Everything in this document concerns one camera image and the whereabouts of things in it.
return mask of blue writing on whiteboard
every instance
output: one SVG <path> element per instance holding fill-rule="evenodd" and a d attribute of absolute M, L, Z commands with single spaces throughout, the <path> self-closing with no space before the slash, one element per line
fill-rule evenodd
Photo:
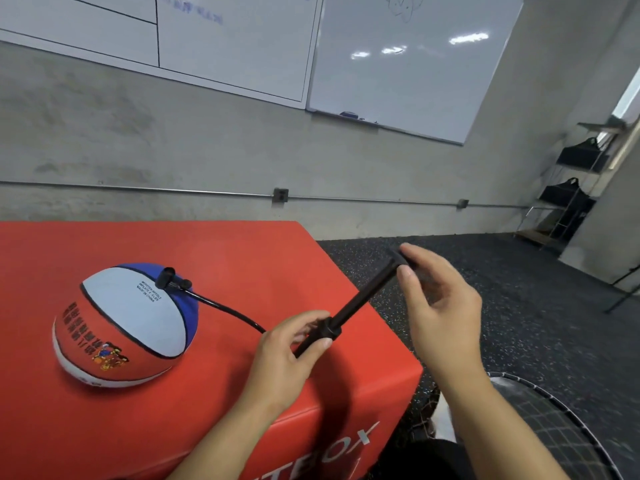
<path fill-rule="evenodd" d="M 215 22 L 222 25 L 222 15 L 217 15 L 215 13 L 212 13 L 211 10 L 208 10 L 204 6 L 194 5 L 191 2 L 186 2 L 183 0 L 162 0 L 162 1 L 167 3 L 167 5 L 172 6 L 178 11 L 181 11 L 187 14 L 193 13 L 195 15 L 200 15 L 205 20 L 209 20 L 211 22 Z"/>

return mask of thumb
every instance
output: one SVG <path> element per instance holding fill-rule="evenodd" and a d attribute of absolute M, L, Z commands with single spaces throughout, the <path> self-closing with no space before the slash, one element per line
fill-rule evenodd
<path fill-rule="evenodd" d="M 311 369 L 313 369 L 317 360 L 324 354 L 324 351 L 331 347 L 333 343 L 332 339 L 320 339 L 316 340 L 313 344 L 309 346 L 305 352 L 300 355 L 298 358 L 298 363 L 301 363 L 304 368 L 308 370 L 308 373 L 311 373 Z"/>
<path fill-rule="evenodd" d="M 422 291 L 420 279 L 418 279 L 418 275 L 414 273 L 409 266 L 405 264 L 398 266 L 397 277 L 398 283 L 400 283 L 400 289 L 402 293 L 404 293 L 404 300 L 406 301 L 409 315 L 429 308 L 427 298 Z"/>

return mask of drawing on whiteboard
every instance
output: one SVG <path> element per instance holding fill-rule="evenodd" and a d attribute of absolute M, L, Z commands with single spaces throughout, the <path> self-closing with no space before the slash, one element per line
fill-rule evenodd
<path fill-rule="evenodd" d="M 204 8 L 204 6 L 194 5 L 191 2 L 186 2 L 183 0 L 162 0 L 162 1 L 164 1 L 168 5 L 171 5 L 176 10 L 180 10 L 183 13 L 187 13 L 187 14 L 196 13 L 197 15 L 200 15 L 206 20 L 210 20 L 212 22 L 219 23 L 220 25 L 222 25 L 222 15 L 216 15 L 215 13 L 212 13 L 210 10 L 207 10 L 206 8 Z"/>
<path fill-rule="evenodd" d="M 396 16 L 402 18 L 404 23 L 409 23 L 411 15 L 415 10 L 420 8 L 423 0 L 386 0 L 388 1 L 389 11 Z"/>

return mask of forearm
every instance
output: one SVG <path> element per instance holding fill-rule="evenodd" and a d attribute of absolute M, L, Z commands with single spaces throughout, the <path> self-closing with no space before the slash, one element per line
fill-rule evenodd
<path fill-rule="evenodd" d="M 479 480 L 567 479 L 484 371 L 464 380 L 443 381 L 441 388 Z"/>
<path fill-rule="evenodd" d="M 274 419 L 260 405 L 238 401 L 167 480 L 236 480 Z"/>

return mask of hand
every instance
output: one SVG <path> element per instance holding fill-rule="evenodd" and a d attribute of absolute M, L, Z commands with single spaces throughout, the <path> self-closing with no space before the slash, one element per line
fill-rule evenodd
<path fill-rule="evenodd" d="M 329 312 L 317 310 L 301 313 L 264 333 L 238 402 L 249 407 L 263 406 L 271 420 L 290 407 L 332 340 L 314 342 L 299 358 L 291 352 L 291 345 L 302 342 L 315 323 L 328 316 Z"/>
<path fill-rule="evenodd" d="M 397 270 L 418 357 L 439 385 L 469 374 L 484 374 L 480 295 L 442 256 L 411 244 L 403 244 L 400 250 L 433 281 L 421 283 L 409 266 Z M 425 293 L 431 298 L 430 304 Z"/>

